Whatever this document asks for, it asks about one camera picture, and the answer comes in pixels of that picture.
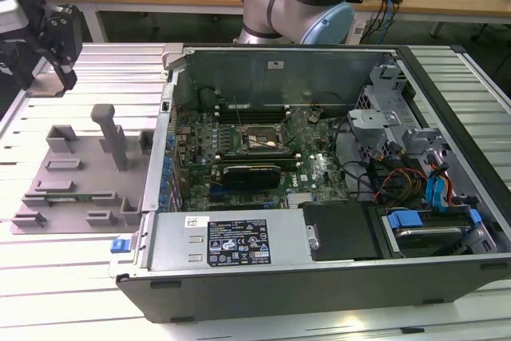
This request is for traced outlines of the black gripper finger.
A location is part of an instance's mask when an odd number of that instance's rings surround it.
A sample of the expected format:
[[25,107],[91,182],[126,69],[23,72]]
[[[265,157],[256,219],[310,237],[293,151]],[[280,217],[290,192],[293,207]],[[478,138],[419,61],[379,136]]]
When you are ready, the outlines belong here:
[[35,38],[1,40],[1,67],[8,69],[14,82],[28,90],[34,81],[34,70],[42,59]]
[[81,12],[73,5],[45,6],[39,39],[45,58],[52,64],[63,91],[71,90],[77,75],[73,67],[82,51]]

